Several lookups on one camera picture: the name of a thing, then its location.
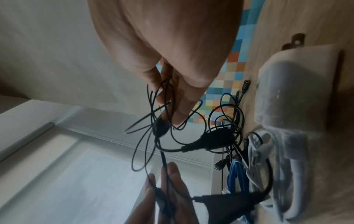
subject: hand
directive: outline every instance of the hand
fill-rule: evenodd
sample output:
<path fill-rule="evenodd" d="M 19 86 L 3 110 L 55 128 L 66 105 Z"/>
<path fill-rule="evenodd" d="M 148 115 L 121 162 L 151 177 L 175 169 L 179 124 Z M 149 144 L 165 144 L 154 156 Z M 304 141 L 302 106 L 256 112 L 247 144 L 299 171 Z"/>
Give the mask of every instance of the hand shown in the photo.
<path fill-rule="evenodd" d="M 167 172 L 170 180 L 184 196 L 190 197 L 188 189 L 181 179 L 177 165 L 171 162 L 167 165 Z M 150 179 L 155 184 L 155 176 L 149 174 Z M 165 170 L 161 169 L 161 189 L 166 194 L 166 174 Z M 176 208 L 175 221 L 176 223 L 197 224 L 198 219 L 194 211 L 194 206 L 191 201 L 187 201 L 175 192 L 172 185 L 169 185 L 169 198 Z M 135 211 L 131 214 L 125 224 L 153 224 L 155 218 L 155 192 L 154 188 L 149 184 L 148 179 L 145 182 L 145 198 L 138 205 Z M 165 216 L 159 213 L 158 224 L 167 224 Z"/>
<path fill-rule="evenodd" d="M 218 75 L 235 42 L 243 7 L 243 0 L 88 1 L 96 31 L 117 62 L 154 91 L 171 78 L 174 125 L 188 117 Z M 155 65 L 162 57 L 160 74 Z M 158 103 L 164 104 L 164 94 Z"/>

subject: colorful tile wall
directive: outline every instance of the colorful tile wall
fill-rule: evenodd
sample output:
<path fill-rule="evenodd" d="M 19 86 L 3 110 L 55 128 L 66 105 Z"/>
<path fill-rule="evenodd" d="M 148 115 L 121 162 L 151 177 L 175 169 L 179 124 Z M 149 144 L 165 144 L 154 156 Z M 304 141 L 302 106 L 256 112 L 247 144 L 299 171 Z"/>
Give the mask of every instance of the colorful tile wall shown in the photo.
<path fill-rule="evenodd" d="M 220 98 L 223 93 L 235 95 L 242 87 L 243 71 L 246 65 L 247 55 L 256 27 L 256 23 L 265 0 L 245 0 L 240 28 L 232 47 L 232 50 L 220 69 L 220 73 L 202 96 L 203 105 L 199 113 L 207 120 L 210 112 L 220 105 Z M 157 68 L 161 71 L 162 64 L 158 63 Z M 224 96 L 222 103 L 232 103 L 229 96 Z M 233 108 L 223 108 L 226 114 L 232 114 Z M 211 124 L 215 124 L 215 119 L 222 115 L 221 109 L 216 110 L 211 117 Z M 188 122 L 203 124 L 203 119 L 194 114 Z"/>

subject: wooden table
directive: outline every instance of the wooden table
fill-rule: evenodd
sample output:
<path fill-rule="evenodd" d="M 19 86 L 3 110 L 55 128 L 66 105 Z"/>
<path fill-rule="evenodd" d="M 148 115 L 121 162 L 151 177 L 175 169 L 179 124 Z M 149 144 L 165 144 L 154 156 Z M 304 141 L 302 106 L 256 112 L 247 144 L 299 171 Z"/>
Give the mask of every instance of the wooden table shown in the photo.
<path fill-rule="evenodd" d="M 253 83 L 242 109 L 245 132 L 257 124 L 254 99 L 258 70 L 296 33 L 305 46 L 338 44 L 344 62 L 330 106 L 328 132 L 311 143 L 308 156 L 308 201 L 301 223 L 354 222 L 354 1 L 267 0 L 258 19 L 245 79 Z M 274 223 L 258 209 L 258 223 Z"/>

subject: blue cable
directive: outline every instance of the blue cable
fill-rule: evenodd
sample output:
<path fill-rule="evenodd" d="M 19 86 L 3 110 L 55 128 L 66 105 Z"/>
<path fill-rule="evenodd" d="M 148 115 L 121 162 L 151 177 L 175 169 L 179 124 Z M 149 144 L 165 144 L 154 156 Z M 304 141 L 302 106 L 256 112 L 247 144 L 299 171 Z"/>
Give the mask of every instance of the blue cable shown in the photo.
<path fill-rule="evenodd" d="M 230 173 L 227 177 L 228 189 L 231 194 L 236 194 L 236 179 L 239 181 L 239 185 L 241 188 L 241 193 L 244 195 L 249 195 L 250 193 L 250 180 L 246 175 L 246 170 L 243 168 L 242 163 L 234 159 L 230 166 Z M 242 221 L 246 224 L 253 224 L 253 220 L 251 219 L 251 213 L 247 213 L 240 218 L 239 221 Z"/>

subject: coiled white cable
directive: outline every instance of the coiled white cable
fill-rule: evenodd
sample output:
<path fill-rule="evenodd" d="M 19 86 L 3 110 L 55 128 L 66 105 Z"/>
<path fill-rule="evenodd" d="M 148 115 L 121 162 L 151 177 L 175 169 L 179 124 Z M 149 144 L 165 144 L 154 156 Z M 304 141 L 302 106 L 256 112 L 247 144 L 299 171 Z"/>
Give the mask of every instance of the coiled white cable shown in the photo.
<path fill-rule="evenodd" d="M 251 191 L 262 191 L 263 184 L 261 180 L 260 169 L 265 167 L 265 159 L 270 153 L 275 152 L 274 184 L 273 196 L 269 197 L 260 204 L 262 207 L 275 214 L 280 222 L 283 219 L 290 220 L 298 217 L 303 210 L 304 186 L 305 186 L 305 168 L 304 168 L 304 147 L 299 144 L 304 138 L 292 138 L 288 141 L 289 135 L 275 134 L 266 129 L 255 131 L 265 141 L 266 135 L 270 135 L 271 140 L 267 144 L 261 144 L 258 137 L 254 134 L 249 135 L 248 158 L 249 166 L 246 174 L 251 182 Z M 294 190 L 292 202 L 289 209 L 286 208 L 286 192 L 293 180 Z"/>

